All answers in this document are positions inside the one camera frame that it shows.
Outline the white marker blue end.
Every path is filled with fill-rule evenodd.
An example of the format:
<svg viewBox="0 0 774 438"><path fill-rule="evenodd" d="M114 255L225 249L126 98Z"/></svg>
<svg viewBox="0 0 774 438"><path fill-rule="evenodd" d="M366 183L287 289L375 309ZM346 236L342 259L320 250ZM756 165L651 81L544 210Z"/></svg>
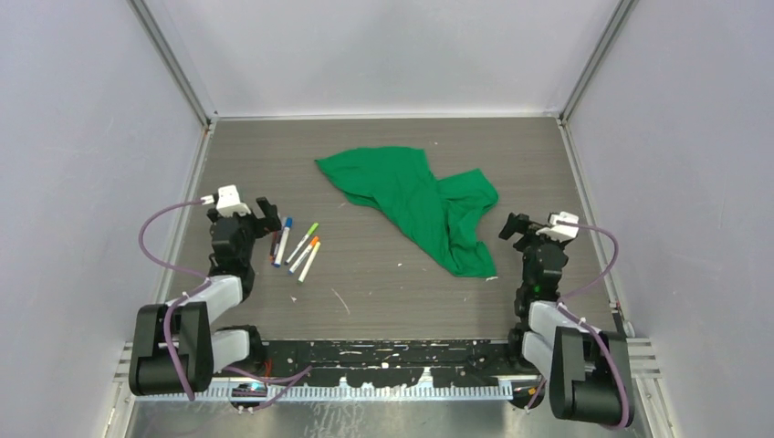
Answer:
<svg viewBox="0 0 774 438"><path fill-rule="evenodd" d="M289 232L293 225L293 218L288 216L285 218L285 223L279 232L279 238L277 240L277 246L274 253L272 265L274 267L281 267L283 263L283 256L286 250Z"/></svg>

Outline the white marker blue tip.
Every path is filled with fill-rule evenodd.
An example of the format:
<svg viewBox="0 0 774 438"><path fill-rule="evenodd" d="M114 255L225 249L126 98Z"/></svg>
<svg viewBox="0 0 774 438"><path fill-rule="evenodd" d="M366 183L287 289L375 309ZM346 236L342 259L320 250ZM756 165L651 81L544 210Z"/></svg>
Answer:
<svg viewBox="0 0 774 438"><path fill-rule="evenodd" d="M288 270L288 273L289 273L290 275L293 275L293 274L295 274L295 273L296 273L296 271L297 271L297 270L300 268L300 265L301 265L301 263L302 263L302 262L305 260L305 258L306 258L306 257L309 255L309 253L311 252L311 250L313 249L313 247L314 247L314 245L315 245L315 244L316 244L315 242L312 242L312 243L310 243L309 245L307 245L307 246L305 247L305 249L304 249L304 250L301 252L301 254L298 256L298 258L296 259L296 261L294 262L294 264L293 264L293 265L290 267L290 269Z"/></svg>

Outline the white marker green tip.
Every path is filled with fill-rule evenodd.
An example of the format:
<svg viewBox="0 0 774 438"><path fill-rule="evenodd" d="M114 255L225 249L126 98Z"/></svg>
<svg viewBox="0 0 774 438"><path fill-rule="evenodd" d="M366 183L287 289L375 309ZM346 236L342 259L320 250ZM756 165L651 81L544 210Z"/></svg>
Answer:
<svg viewBox="0 0 774 438"><path fill-rule="evenodd" d="M302 271L301 271L301 273L300 273L300 275L298 277L298 282L300 284L303 284L305 282L305 279L308 276L309 270L310 270L310 268L311 268L311 266L312 266L312 264L313 264L313 262L315 260L315 257L317 255L318 251L319 250L312 249L312 251L310 252L310 255L309 255L308 259L306 260L306 263L303 266L303 269L302 269Z"/></svg>

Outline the red orange pen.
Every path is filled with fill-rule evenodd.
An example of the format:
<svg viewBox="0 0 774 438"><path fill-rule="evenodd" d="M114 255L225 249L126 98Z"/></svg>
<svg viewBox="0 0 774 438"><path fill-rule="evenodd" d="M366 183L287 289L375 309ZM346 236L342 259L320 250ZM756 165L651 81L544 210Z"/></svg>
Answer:
<svg viewBox="0 0 774 438"><path fill-rule="evenodd" d="M271 246L270 246L269 255L268 255L268 260L270 263L275 262L276 255L277 255L277 248L278 248L282 230L283 230L283 225L284 225L283 220L280 220L279 229L272 234L272 241L271 241Z"/></svg>

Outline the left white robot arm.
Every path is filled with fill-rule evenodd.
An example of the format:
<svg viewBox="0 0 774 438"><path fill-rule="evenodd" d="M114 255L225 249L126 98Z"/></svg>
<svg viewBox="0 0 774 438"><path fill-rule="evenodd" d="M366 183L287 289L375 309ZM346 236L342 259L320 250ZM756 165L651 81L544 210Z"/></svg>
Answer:
<svg viewBox="0 0 774 438"><path fill-rule="evenodd" d="M246 377L265 368L267 350L257 327L212 327L227 310L249 298L256 277L255 242L281 226L274 204L265 197L257 198L256 204L261 217L252 211L225 214L210 208L212 252L208 272L197 274L202 284L176 299L138 310L128 377L134 395L183 393L194 399L229 366Z"/></svg>

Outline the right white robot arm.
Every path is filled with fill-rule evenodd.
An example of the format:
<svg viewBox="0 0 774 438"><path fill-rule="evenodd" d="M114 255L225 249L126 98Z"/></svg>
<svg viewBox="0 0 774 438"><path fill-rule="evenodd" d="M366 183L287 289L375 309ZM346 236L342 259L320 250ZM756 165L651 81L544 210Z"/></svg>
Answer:
<svg viewBox="0 0 774 438"><path fill-rule="evenodd" d="M587 287L560 292L569 262L566 248L580 230L617 241L611 232L583 224L568 212L550 214L545 224L526 214L508 216L498 236L519 237L513 247L522 257L522 283L514 302L518 323L508 335L507 363L517 374L534 369L540 374L527 410L544 398L558 419L623 429L634 419L627 339L596 328L569 310L568 299Z"/></svg>

